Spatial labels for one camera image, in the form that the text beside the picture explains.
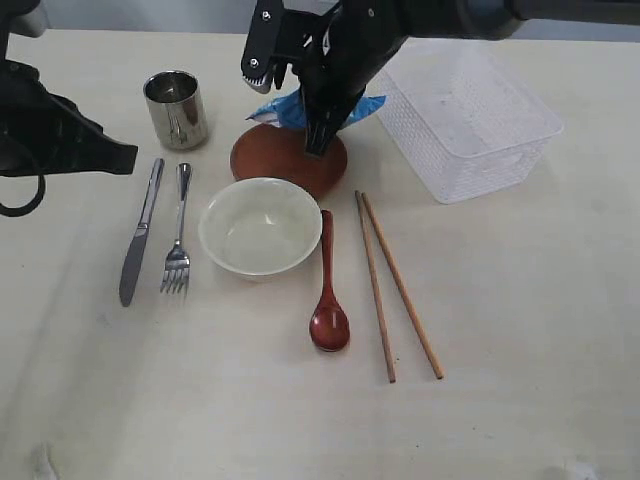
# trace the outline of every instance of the white table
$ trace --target white table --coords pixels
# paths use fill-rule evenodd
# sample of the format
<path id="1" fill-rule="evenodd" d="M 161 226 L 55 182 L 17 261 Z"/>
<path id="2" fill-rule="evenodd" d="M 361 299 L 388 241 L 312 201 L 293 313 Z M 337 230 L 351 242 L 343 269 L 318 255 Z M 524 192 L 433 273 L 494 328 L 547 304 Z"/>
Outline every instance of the white table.
<path id="1" fill-rule="evenodd" d="M 440 206 L 377 118 L 343 133 L 350 165 L 322 202 L 335 214 L 336 292 L 351 320 L 337 355 L 307 333 L 318 252 L 253 285 L 211 266 L 197 240 L 202 208 L 233 181 L 244 116 L 265 101 L 240 79 L 243 45 L 233 35 L 12 39 L 11 57 L 140 153 L 130 177 L 51 177 L 36 212 L 0 218 L 2 478 L 30 478 L 26 458 L 43 440 L 62 480 L 639 478 L 640 45 L 492 46 L 567 125 L 508 191 Z M 201 82 L 205 148 L 159 147 L 141 87 L 166 68 Z M 122 260 L 159 155 L 165 178 L 124 309 Z M 195 171 L 185 303 L 158 293 L 181 161 Z M 0 179 L 0 201 L 34 185 Z M 397 359 L 398 383 L 387 383 L 355 188 L 377 207 L 444 381 L 376 246 Z"/>

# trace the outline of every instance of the blue plastic bag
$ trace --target blue plastic bag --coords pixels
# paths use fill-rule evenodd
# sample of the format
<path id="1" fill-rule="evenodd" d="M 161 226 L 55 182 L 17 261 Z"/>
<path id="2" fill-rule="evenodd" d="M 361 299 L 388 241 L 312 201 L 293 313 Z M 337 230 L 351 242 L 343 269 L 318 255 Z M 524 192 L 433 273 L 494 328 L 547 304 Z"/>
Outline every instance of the blue plastic bag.
<path id="1" fill-rule="evenodd" d="M 387 97 L 362 97 L 356 107 L 345 120 L 342 128 L 359 122 L 375 113 L 384 105 Z M 304 113 L 300 91 L 271 100 L 247 117 L 247 120 L 255 120 L 260 123 L 269 123 L 275 126 L 289 128 L 291 130 L 303 130 L 307 126 L 307 117 Z"/>

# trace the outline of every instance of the bowl rim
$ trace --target bowl rim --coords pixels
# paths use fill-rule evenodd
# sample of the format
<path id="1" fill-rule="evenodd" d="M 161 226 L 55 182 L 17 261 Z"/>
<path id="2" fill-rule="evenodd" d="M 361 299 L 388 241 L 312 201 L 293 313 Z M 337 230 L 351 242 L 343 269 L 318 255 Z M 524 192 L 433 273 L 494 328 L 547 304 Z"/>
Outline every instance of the bowl rim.
<path id="1" fill-rule="evenodd" d="M 315 210 L 317 212 L 316 214 L 316 231 L 313 237 L 312 242 L 310 243 L 310 245 L 308 246 L 308 248 L 304 251 L 303 254 L 301 254 L 298 258 L 296 258 L 293 262 L 291 262 L 290 264 L 282 267 L 282 268 L 278 268 L 275 270 L 268 270 L 268 271 L 264 271 L 264 272 L 251 272 L 251 271 L 246 271 L 246 270 L 242 270 L 239 269 L 237 267 L 234 267 L 233 265 L 230 265 L 229 263 L 227 263 L 226 261 L 224 261 L 223 259 L 221 259 L 218 255 L 216 255 L 214 252 L 212 252 L 208 245 L 207 242 L 205 241 L 206 238 L 206 234 L 204 233 L 204 223 L 207 220 L 207 218 L 209 217 L 209 215 L 211 214 L 211 212 L 213 211 L 214 208 L 214 204 L 216 202 L 218 202 L 222 197 L 226 197 L 228 195 L 232 195 L 233 192 L 239 190 L 240 188 L 245 188 L 245 185 L 250 185 L 250 184 L 261 184 L 264 185 L 266 183 L 269 184 L 277 184 L 277 185 L 286 185 L 288 188 L 291 188 L 292 191 L 297 192 L 297 194 L 300 195 L 301 198 L 303 198 L 305 201 L 307 201 L 309 204 L 315 206 Z M 235 183 L 232 183 L 230 185 L 227 185 L 226 187 L 224 187 L 222 190 L 218 191 L 215 195 L 213 195 L 213 197 L 211 197 L 211 200 L 209 200 L 209 202 L 207 203 L 207 206 L 204 208 L 204 211 L 202 212 L 202 214 L 200 215 L 200 221 L 198 222 L 198 238 L 200 240 L 200 245 L 202 246 L 203 250 L 205 251 L 205 253 L 207 254 L 207 256 L 217 265 L 219 265 L 220 267 L 224 268 L 225 270 L 238 274 L 238 275 L 243 275 L 246 277 L 267 277 L 267 276 L 271 276 L 271 275 L 277 275 L 279 273 L 284 273 L 286 271 L 289 271 L 295 267 L 297 267 L 298 265 L 300 265 L 302 262 L 304 262 L 309 255 L 311 255 L 311 253 L 313 253 L 313 251 L 316 249 L 316 247 L 318 246 L 318 243 L 320 242 L 320 238 L 322 237 L 322 211 L 320 209 L 320 205 L 318 205 L 318 202 L 316 202 L 316 200 L 309 194 L 309 192 L 307 192 L 305 189 L 303 189 L 302 187 L 296 185 L 295 183 L 289 182 L 287 180 L 282 180 L 280 178 L 272 178 L 272 177 L 254 177 L 254 178 L 248 178 L 245 180 L 239 180 Z"/>

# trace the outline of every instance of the spoon handle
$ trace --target spoon handle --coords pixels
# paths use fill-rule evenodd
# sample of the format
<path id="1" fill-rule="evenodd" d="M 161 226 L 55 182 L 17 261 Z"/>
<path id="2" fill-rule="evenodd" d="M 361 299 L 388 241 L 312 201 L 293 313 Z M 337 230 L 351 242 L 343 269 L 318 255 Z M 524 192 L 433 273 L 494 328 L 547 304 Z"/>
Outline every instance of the spoon handle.
<path id="1" fill-rule="evenodd" d="M 322 210 L 322 295 L 333 294 L 331 285 L 333 266 L 333 214 Z"/>

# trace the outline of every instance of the fork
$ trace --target fork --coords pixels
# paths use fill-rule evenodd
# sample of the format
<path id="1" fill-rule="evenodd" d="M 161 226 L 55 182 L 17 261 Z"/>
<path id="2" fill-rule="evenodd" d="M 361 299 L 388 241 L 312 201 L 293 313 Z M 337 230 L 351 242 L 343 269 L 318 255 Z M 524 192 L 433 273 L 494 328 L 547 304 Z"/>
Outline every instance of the fork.
<path id="1" fill-rule="evenodd" d="M 189 290 L 190 261 L 187 251 L 182 247 L 182 233 L 184 230 L 184 211 L 187 204 L 187 193 L 191 181 L 191 165 L 181 163 L 177 168 L 178 175 L 178 232 L 173 242 L 173 248 L 169 251 L 164 261 L 164 274 L 160 292 L 166 289 L 166 293 L 179 293 L 184 287 L 184 294 Z"/>

